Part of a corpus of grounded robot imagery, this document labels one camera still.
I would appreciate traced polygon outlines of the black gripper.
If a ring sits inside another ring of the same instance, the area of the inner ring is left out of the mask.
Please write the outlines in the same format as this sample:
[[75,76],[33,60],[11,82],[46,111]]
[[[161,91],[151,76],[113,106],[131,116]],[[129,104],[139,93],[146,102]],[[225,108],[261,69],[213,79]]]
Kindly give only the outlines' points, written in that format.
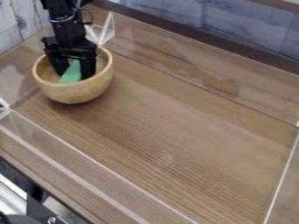
[[51,17],[54,35],[42,38],[45,53],[59,76],[70,67],[69,59],[79,60],[82,79],[97,72],[97,44],[87,39],[86,21],[82,17]]

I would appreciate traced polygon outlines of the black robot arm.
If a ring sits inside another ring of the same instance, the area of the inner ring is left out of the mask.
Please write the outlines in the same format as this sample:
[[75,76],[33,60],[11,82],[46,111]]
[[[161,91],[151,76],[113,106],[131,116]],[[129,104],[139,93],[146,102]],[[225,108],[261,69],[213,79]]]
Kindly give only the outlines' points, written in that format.
[[85,4],[81,0],[42,0],[54,30],[53,36],[42,38],[45,53],[59,76],[71,68],[70,60],[77,60],[83,80],[95,74],[98,63],[98,45],[86,30],[94,19],[83,17]]

